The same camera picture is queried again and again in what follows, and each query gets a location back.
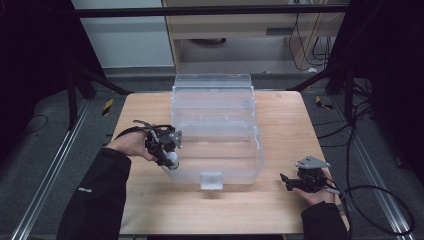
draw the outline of clear plastic container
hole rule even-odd
[[[183,131],[179,168],[163,168],[173,182],[201,189],[255,182],[264,156],[250,75],[177,75],[171,124]]]

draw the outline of person's right hand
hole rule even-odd
[[[327,179],[332,180],[330,173],[322,170],[324,172],[324,175]],[[309,205],[315,205],[321,202],[326,202],[326,203],[335,203],[335,196],[333,193],[328,192],[325,188],[321,189],[320,191],[316,192],[316,193],[307,193],[299,188],[293,188],[292,190],[293,192],[295,192],[297,195],[299,195],[300,197],[304,198],[306,201],[308,201]]]

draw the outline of black jacket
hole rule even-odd
[[[127,156],[102,148],[63,213],[57,239],[118,239],[130,168]],[[316,204],[302,213],[302,220],[305,240],[347,239],[334,204]]]

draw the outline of black cable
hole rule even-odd
[[[340,187],[336,184],[336,182],[335,181],[333,181],[332,179],[328,179],[328,178],[326,178],[328,181],[330,181],[331,183],[333,183],[334,184],[334,187],[333,186],[331,186],[330,184],[326,184],[328,187],[330,187],[331,189],[335,189],[335,190],[337,190],[338,192],[339,192],[339,194],[337,194],[338,196],[339,196],[339,199],[340,199],[340,202],[341,202],[341,204],[342,204],[342,206],[343,206],[343,209],[345,209],[345,215],[346,215],[346,218],[347,218],[347,221],[348,221],[348,223],[349,223],[349,225],[350,225],[350,228],[349,228],[349,230],[348,230],[348,239],[351,239],[351,232],[352,232],[352,218],[351,218],[351,216],[350,216],[350,212],[348,211],[349,210],[349,208],[348,208],[348,203],[347,203],[347,201],[346,201],[346,197],[344,196],[344,191],[341,191],[340,190]]]
[[[328,134],[323,135],[323,136],[319,136],[319,137],[317,137],[317,138],[318,138],[318,139],[322,139],[322,138],[326,138],[326,137],[333,136],[333,135],[335,135],[335,134],[337,134],[337,133],[341,132],[343,129],[345,129],[345,128],[349,127],[349,126],[350,126],[350,124],[349,124],[349,123],[347,123],[347,124],[345,124],[343,127],[341,127],[341,128],[339,128],[339,129],[337,129],[336,131],[331,132],[331,133],[328,133]]]
[[[305,60],[306,60],[306,62],[308,62],[312,67],[317,67],[317,66],[321,66],[322,64],[315,64],[315,63],[311,63],[309,60],[308,60],[308,57],[306,56],[306,50],[305,50],[305,47],[303,46],[303,42],[302,42],[302,39],[301,39],[301,37],[300,37],[300,32],[299,32],[299,13],[297,13],[296,14],[296,21],[295,21],[295,23],[294,23],[294,26],[293,26],[293,31],[292,31],[292,34],[290,35],[290,38],[289,38],[289,49],[290,49],[290,54],[292,55],[292,58],[293,59],[295,59],[295,56],[293,55],[293,52],[292,52],[292,50],[291,50],[291,40],[292,40],[292,36],[293,36],[293,34],[295,33],[295,31],[297,31],[297,35],[298,35],[298,37],[299,37],[299,42],[300,42],[300,46],[302,47],[302,53],[303,53],[303,57],[305,58]],[[300,71],[304,71],[304,70],[308,70],[308,69],[302,69],[302,68],[300,68],[299,66],[297,66],[297,64],[296,64],[296,61],[294,61],[294,65],[295,65],[295,67],[298,69],[298,70],[300,70]]]
[[[323,68],[324,69],[327,67],[327,63],[328,63],[328,61],[330,59],[331,45],[332,45],[331,44],[331,37],[327,37],[326,39],[327,40],[326,40],[326,43],[325,43],[324,53],[316,53],[315,52],[315,49],[316,49],[317,44],[318,44],[318,41],[321,42],[321,37],[317,37],[315,39],[314,46],[312,47],[312,57],[314,59],[316,59],[316,60],[323,61],[322,65],[323,65]]]
[[[411,222],[410,222],[410,227],[409,227],[409,229],[407,230],[407,231],[405,231],[405,232],[401,232],[401,233],[398,233],[398,232],[394,232],[393,230],[387,230],[386,228],[384,228],[384,227],[382,227],[382,226],[380,226],[380,225],[378,225],[377,223],[375,223],[374,221],[372,221],[369,217],[367,217],[366,216],[366,214],[364,213],[364,212],[362,212],[362,210],[358,207],[358,205],[356,204],[356,202],[355,202],[355,200],[354,199],[352,199],[352,195],[350,194],[352,191],[354,191],[354,190],[358,190],[358,189],[362,189],[362,188],[364,188],[364,189],[367,189],[367,188],[371,188],[371,189],[377,189],[377,190],[379,190],[379,191],[382,191],[382,192],[385,192],[385,193],[387,193],[387,194],[389,194],[389,195],[391,195],[398,203],[400,203],[401,205],[402,205],[402,207],[407,211],[407,213],[408,213],[408,215],[409,215],[409,219],[411,220]],[[348,189],[346,189],[345,190],[345,192],[349,192],[349,194],[350,194],[350,197],[351,197],[351,201],[352,201],[352,204],[353,204],[353,206],[355,207],[355,210],[356,211],[358,211],[358,213],[365,219],[365,220],[367,220],[371,225],[373,225],[374,227],[376,227],[376,228],[378,228],[378,229],[380,229],[381,231],[383,231],[383,232],[385,232],[385,233],[388,233],[388,234],[390,234],[390,235],[395,235],[395,236],[404,236],[404,235],[408,235],[408,234],[410,234],[410,233],[412,233],[412,231],[414,230],[414,228],[415,228],[415,218],[414,218],[414,215],[412,214],[412,212],[411,212],[411,210],[409,209],[409,207],[406,205],[406,203],[404,202],[404,201],[402,201],[402,199],[400,199],[398,196],[396,196],[394,193],[392,193],[392,192],[390,192],[390,191],[388,191],[388,190],[386,190],[386,189],[384,189],[384,188],[381,188],[381,187],[378,187],[378,186],[373,186],[373,185],[358,185],[358,186],[355,186],[355,187],[351,187],[351,188],[348,188]]]
[[[368,89],[367,85],[362,86],[361,84],[357,83],[355,80],[353,81],[353,84],[360,92],[362,92],[364,96],[367,96],[367,97],[371,96],[372,92]]]
[[[330,123],[337,123],[337,122],[344,122],[344,121],[338,120],[338,121],[330,121],[330,122],[323,122],[323,123],[315,123],[315,124],[312,124],[312,126],[321,126],[321,125],[326,125],[326,124],[330,124]]]
[[[44,128],[44,127],[47,125],[47,123],[49,122],[49,118],[48,118],[47,116],[45,116],[45,115],[38,114],[38,115],[34,115],[32,118],[35,118],[35,117],[43,117],[43,118],[46,120],[46,121],[44,122],[43,126],[41,126],[41,127],[37,128],[37,129],[35,129],[35,130],[31,130],[31,131],[23,132],[23,134],[30,134],[30,133],[38,132],[38,131],[40,131],[42,128]]]
[[[357,39],[361,36],[361,34],[363,34],[363,32],[365,31],[366,27],[371,23],[371,21],[374,19],[374,17],[377,15],[378,11],[380,10],[380,8],[383,5],[384,0],[380,0],[380,2],[378,3],[378,6],[375,8],[374,12],[372,12],[370,14],[370,17],[365,21],[365,23],[359,28],[359,30],[353,35],[353,37],[351,37],[348,42],[341,48],[340,51],[338,51],[337,54],[333,54],[331,61],[329,60],[329,63],[335,63],[334,66],[331,68],[330,72],[334,72],[335,69],[339,68],[341,65],[341,62],[344,62],[345,60],[340,58],[343,58],[343,56],[345,56],[346,54],[349,54],[348,51],[352,51],[351,49],[354,48],[353,46],[356,43]],[[296,91],[300,91],[302,90],[304,87],[307,87],[308,85],[313,84],[314,82],[320,80],[319,77],[324,76],[325,74],[321,74],[318,75],[317,77],[312,77],[311,79],[309,79],[308,81],[301,83],[295,87],[292,87],[291,89],[297,89]]]
[[[320,145],[321,148],[335,148],[335,147],[344,147],[346,146],[348,143],[343,143],[343,144],[339,144],[339,145]]]
[[[359,117],[363,117],[362,115],[364,115],[364,114],[366,114],[366,113],[368,113],[369,112],[369,110],[371,109],[370,107],[367,107],[367,108],[365,108],[364,110],[362,110],[361,112],[359,112],[359,113],[357,113],[357,111],[358,111],[358,109],[359,109],[359,107],[362,105],[362,104],[365,104],[365,103],[367,103],[367,101],[363,101],[363,102],[361,102],[356,108],[355,108],[355,111],[354,111],[354,121],[352,122],[352,131],[351,131],[351,133],[350,133],[350,135],[349,135],[349,140],[348,140],[348,144],[347,144],[347,150],[346,150],[346,184],[347,184],[347,189],[345,190],[345,192],[347,192],[347,193],[349,193],[349,197],[350,197],[350,201],[352,202],[352,204],[353,204],[353,206],[355,207],[355,209],[358,211],[358,213],[365,219],[365,220],[367,220],[371,225],[373,225],[374,227],[376,227],[377,229],[379,229],[379,230],[381,230],[381,231],[383,231],[383,232],[385,232],[385,233],[388,233],[388,234],[391,234],[391,235],[395,235],[395,236],[404,236],[404,235],[408,235],[408,234],[410,234],[413,230],[414,230],[414,228],[415,228],[415,219],[414,219],[414,216],[413,216],[413,214],[411,213],[411,211],[409,210],[409,208],[408,208],[408,206],[399,198],[399,197],[397,197],[395,194],[393,194],[393,193],[391,193],[390,191],[388,191],[388,190],[386,190],[386,189],[383,189],[383,188],[380,188],[380,187],[377,187],[377,186],[371,186],[371,185],[360,185],[360,186],[355,186],[355,187],[351,187],[350,186],[350,172],[349,172],[349,165],[350,165],[350,147],[351,147],[351,143],[352,143],[352,141],[353,141],[353,139],[354,139],[354,137],[355,137],[355,134],[356,134],[356,121],[358,120],[358,118]],[[397,202],[399,202],[406,210],[407,210],[407,212],[408,212],[408,214],[409,214],[409,217],[410,217],[410,220],[411,220],[411,223],[410,223],[410,228],[409,228],[409,230],[407,230],[407,231],[405,231],[405,232],[401,232],[401,233],[399,233],[399,232],[394,232],[394,231],[392,231],[392,230],[387,230],[386,228],[384,228],[384,227],[382,227],[382,226],[380,226],[380,225],[378,225],[378,224],[376,224],[375,222],[373,222],[371,219],[369,219],[369,217],[367,217],[366,216],[366,214],[364,214],[359,208],[358,208],[358,206],[357,206],[357,204],[356,204],[356,202],[355,202],[355,199],[354,199],[354,197],[353,197],[353,195],[352,195],[352,191],[353,190],[357,190],[357,189],[360,189],[360,188],[375,188],[375,189],[378,189],[378,190],[380,190],[380,191],[384,191],[384,192],[386,192],[386,193],[388,193],[388,194],[390,194],[390,195],[392,195],[395,199],[396,199],[396,201]],[[352,237],[352,231],[350,231],[349,232],[349,238],[351,238]]]
[[[365,80],[364,81],[364,83],[365,83],[365,89],[367,89],[369,92],[372,92],[372,84],[371,84],[371,90],[369,90],[370,89],[370,87],[368,87],[368,81],[369,81],[369,79],[366,79],[366,78],[362,78],[363,80]]]

